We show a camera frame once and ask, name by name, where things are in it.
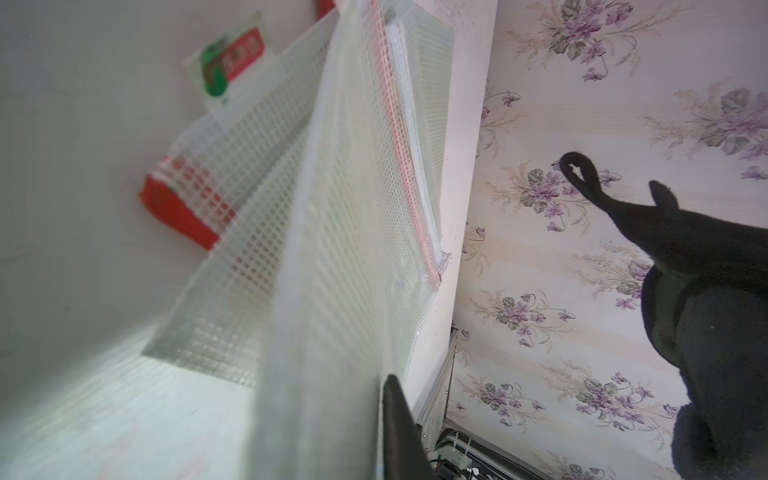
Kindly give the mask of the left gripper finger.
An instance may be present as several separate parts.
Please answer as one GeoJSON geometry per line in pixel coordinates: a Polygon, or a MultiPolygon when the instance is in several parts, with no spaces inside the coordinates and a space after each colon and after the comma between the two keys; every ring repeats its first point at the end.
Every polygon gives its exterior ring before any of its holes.
{"type": "Polygon", "coordinates": [[[436,479],[396,375],[382,390],[383,475],[386,480],[436,479]]]}

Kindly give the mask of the mesh document bag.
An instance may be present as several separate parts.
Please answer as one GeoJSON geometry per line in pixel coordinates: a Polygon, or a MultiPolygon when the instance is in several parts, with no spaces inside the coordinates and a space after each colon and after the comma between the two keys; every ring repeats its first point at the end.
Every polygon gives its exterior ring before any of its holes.
{"type": "MultiPolygon", "coordinates": [[[[340,10],[184,131],[147,179],[141,196],[150,210],[209,255],[145,356],[241,385],[257,383],[302,153],[340,10]]],[[[435,33],[424,34],[422,63],[428,119],[445,119],[443,166],[454,34],[425,12],[452,35],[447,79],[438,74],[435,33]]]]}
{"type": "Polygon", "coordinates": [[[250,479],[377,479],[382,390],[442,283],[445,119],[430,122],[413,1],[345,1],[309,122],[257,385],[250,479]]]}
{"type": "Polygon", "coordinates": [[[2,412],[2,478],[244,478],[253,390],[143,356],[153,331],[129,332],[2,412]]]}

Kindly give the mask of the dark grey green cloth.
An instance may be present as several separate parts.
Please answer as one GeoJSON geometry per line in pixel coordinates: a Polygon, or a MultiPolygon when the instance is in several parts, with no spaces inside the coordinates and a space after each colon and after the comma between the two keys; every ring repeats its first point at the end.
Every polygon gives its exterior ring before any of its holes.
{"type": "Polygon", "coordinates": [[[649,341],[675,366],[689,401],[671,444],[684,479],[767,475],[767,233],[682,209],[665,185],[651,205],[607,195],[592,161],[559,161],[564,177],[651,259],[641,290],[649,341]]]}

